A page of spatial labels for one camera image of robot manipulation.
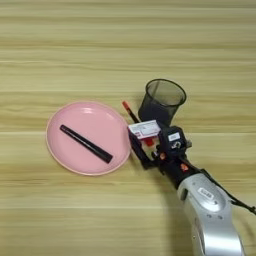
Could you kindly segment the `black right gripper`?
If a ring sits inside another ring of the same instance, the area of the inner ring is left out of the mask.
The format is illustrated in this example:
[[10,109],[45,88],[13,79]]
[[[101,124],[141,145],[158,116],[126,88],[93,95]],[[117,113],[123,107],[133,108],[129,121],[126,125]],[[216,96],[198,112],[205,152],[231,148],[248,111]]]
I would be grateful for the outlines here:
[[[160,121],[157,121],[157,124],[160,128],[158,133],[159,143],[164,146],[166,144],[166,126]],[[153,159],[150,159],[143,150],[140,140],[131,131],[128,131],[128,135],[132,150],[140,160],[143,168],[158,168],[163,175],[170,179],[175,188],[178,188],[186,178],[199,173],[199,170],[187,159],[184,150],[167,152],[158,149],[152,153]]]

